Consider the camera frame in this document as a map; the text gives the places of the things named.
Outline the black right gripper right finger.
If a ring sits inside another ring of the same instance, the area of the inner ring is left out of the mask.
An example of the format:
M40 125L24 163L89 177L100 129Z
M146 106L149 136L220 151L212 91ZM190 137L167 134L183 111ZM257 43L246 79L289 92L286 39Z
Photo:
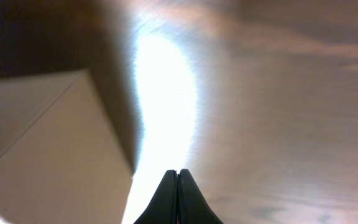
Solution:
M178 221L182 224L223 224L211 210L188 169L178 176Z

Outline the cardboard box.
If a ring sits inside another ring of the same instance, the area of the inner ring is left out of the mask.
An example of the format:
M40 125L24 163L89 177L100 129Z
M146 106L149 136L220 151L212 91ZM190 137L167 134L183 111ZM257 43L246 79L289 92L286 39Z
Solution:
M86 70L0 80L0 223L120 223L131 184Z

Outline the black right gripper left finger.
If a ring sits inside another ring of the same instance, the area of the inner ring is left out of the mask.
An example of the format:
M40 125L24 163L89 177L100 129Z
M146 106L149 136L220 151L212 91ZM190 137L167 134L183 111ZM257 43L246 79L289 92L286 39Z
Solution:
M177 189L177 172L166 171L147 208L134 224L177 224Z

